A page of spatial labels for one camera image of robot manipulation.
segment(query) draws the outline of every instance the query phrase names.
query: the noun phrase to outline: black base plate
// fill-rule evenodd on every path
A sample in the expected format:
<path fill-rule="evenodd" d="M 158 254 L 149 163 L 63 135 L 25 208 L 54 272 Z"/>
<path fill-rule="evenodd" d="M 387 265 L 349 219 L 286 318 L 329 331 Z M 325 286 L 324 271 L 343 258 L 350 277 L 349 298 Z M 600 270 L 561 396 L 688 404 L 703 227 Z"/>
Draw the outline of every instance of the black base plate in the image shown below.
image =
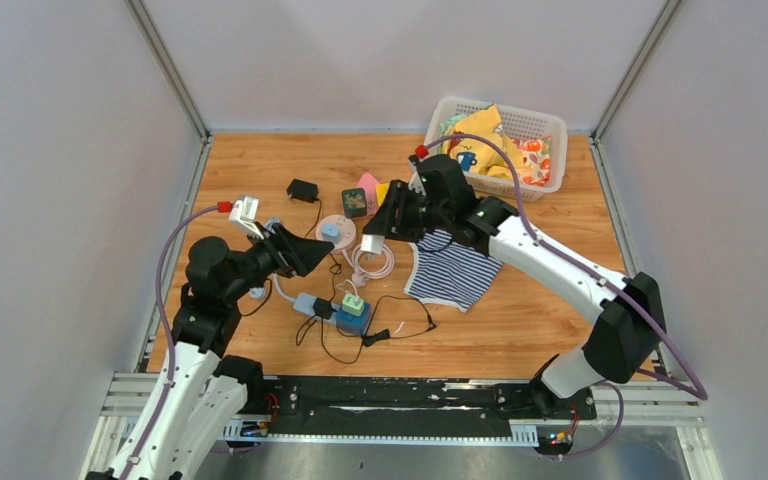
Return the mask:
<path fill-rule="evenodd" d="M 281 376 L 265 381 L 266 393 L 274 393 L 280 404 L 270 433 L 507 437 L 511 419 L 571 421 L 570 404 L 582 420 L 596 418 L 596 409 L 587 405 L 589 390 L 558 402 L 543 417 L 527 406 L 527 387 L 468 379 Z"/>

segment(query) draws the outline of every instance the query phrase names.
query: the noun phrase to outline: small container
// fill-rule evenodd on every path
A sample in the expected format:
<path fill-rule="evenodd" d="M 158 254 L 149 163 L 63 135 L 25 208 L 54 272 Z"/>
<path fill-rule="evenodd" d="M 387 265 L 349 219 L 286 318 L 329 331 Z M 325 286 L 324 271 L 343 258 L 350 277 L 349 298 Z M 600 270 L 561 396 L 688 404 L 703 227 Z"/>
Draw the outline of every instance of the small container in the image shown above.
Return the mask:
<path fill-rule="evenodd" d="M 445 120 L 460 113 L 469 115 L 490 105 L 493 103 L 457 97 L 446 97 L 440 100 L 434 110 L 434 115 L 431 117 L 431 125 L 425 135 L 425 144 L 440 138 L 440 124 Z M 533 112 L 524 108 L 509 107 L 498 103 L 496 108 L 499 109 L 499 114 L 502 117 L 502 128 L 504 128 L 507 136 L 521 140 L 552 137 L 549 181 L 542 187 L 519 182 L 522 189 L 522 199 L 526 202 L 533 202 L 547 193 L 558 191 L 561 188 L 561 180 L 564 178 L 567 162 L 566 122 L 554 115 Z M 434 148 L 431 153 L 437 153 L 437 151 Z M 464 172 L 464 175 L 472 188 L 476 190 L 506 197 L 515 195 L 513 180 L 488 177 L 472 172 Z"/>

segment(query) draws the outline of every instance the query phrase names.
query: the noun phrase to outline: power adapter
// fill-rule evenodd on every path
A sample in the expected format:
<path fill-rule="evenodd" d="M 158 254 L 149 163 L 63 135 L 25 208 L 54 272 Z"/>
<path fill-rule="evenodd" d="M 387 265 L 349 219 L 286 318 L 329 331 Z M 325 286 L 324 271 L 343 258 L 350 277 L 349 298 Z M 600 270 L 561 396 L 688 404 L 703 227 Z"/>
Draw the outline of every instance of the power adapter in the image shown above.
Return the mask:
<path fill-rule="evenodd" d="M 287 187 L 287 196 L 293 200 L 301 200 L 307 203 L 313 203 L 319 198 L 319 187 L 315 183 L 305 182 L 294 178 Z"/>
<path fill-rule="evenodd" d="M 322 319 L 331 318 L 334 313 L 334 309 L 331 307 L 331 302 L 324 298 L 318 298 L 313 301 L 313 313 Z"/>

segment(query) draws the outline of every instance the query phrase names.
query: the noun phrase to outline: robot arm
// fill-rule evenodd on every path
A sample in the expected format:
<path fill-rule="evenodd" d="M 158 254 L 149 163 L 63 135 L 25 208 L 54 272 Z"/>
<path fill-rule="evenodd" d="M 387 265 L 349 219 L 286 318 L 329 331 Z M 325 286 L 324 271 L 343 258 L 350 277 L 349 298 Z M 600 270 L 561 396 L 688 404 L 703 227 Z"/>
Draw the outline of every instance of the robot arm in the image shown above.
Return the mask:
<path fill-rule="evenodd" d="M 239 224 L 236 213 L 231 219 Z M 110 468 L 90 473 L 88 480 L 192 478 L 231 415 L 249 401 L 260 403 L 261 365 L 223 358 L 242 317 L 237 301 L 273 273 L 306 276 L 334 245 L 299 238 L 280 224 L 273 233 L 254 222 L 245 230 L 252 247 L 244 252 L 219 237 L 203 238 L 190 249 L 172 328 L 171 381 L 167 356 L 133 432 Z"/>
<path fill-rule="evenodd" d="M 533 239 L 514 207 L 497 197 L 477 198 L 460 165 L 448 156 L 411 160 L 426 195 L 392 181 L 382 206 L 363 230 L 362 248 L 377 253 L 384 238 L 416 242 L 426 232 L 442 229 L 456 242 L 534 277 L 573 305 L 594 328 L 587 342 L 550 359 L 531 381 L 532 401 L 541 410 L 604 379 L 628 382 L 659 339 L 637 312 L 603 287 L 606 281 L 625 285 L 623 290 L 663 327 L 657 283 L 644 273 L 628 279 L 596 265 L 537 229 L 539 241 Z M 589 265 L 601 278 L 575 268 L 546 244 Z"/>

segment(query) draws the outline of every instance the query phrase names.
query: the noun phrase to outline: wooden table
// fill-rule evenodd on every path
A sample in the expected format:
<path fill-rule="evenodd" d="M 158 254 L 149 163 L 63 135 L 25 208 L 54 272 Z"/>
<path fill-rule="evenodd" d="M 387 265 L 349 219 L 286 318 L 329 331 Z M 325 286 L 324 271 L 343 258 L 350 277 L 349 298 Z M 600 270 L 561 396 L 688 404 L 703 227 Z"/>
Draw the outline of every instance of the wooden table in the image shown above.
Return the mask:
<path fill-rule="evenodd" d="M 319 185 L 323 217 L 341 213 L 340 192 L 354 187 L 365 172 L 382 182 L 408 180 L 407 156 L 422 139 L 414 134 L 217 135 L 195 209 L 234 200 L 241 194 L 254 195 L 260 199 L 261 223 L 280 217 L 290 231 L 301 236 L 313 224 L 317 206 L 287 198 L 286 188 L 294 177 Z M 569 139 L 561 189 L 526 204 L 526 208 L 529 218 L 554 238 L 596 263 L 622 270 L 586 137 Z M 186 253 L 196 240 L 208 235 L 225 238 L 234 249 L 250 245 L 224 214 L 196 220 L 187 231 L 172 282 L 166 308 L 170 318 L 178 309 L 178 292 L 185 282 Z M 407 244 L 387 243 L 395 253 L 396 267 L 387 278 L 373 280 L 361 289 L 361 296 L 372 303 L 382 294 L 402 296 L 413 266 Z M 330 264 L 326 259 L 306 278 L 283 279 L 284 290 L 290 295 L 308 292 L 331 297 Z M 351 269 L 345 266 L 343 272 L 338 281 L 348 278 Z M 241 309 L 249 311 L 257 302 L 246 297 L 241 300 Z M 557 295 L 510 266 L 502 268 L 488 292 L 466 314 L 452 307 L 428 308 L 439 328 L 412 339 L 379 342 L 364 348 L 357 363 L 343 365 L 322 350 L 318 324 L 301 346 L 295 345 L 296 331 L 305 317 L 276 293 L 260 312 L 243 318 L 227 354 L 256 359 L 268 374 L 530 378 L 552 355 L 581 343 L 591 329 Z M 425 315 L 415 302 L 385 300 L 370 331 L 390 328 L 392 332 L 402 321 L 402 335 L 420 332 L 426 326 Z M 324 341 L 335 356 L 351 360 L 359 339 L 342 337 L 326 325 Z M 150 371 L 159 369 L 165 348 L 161 330 Z"/>

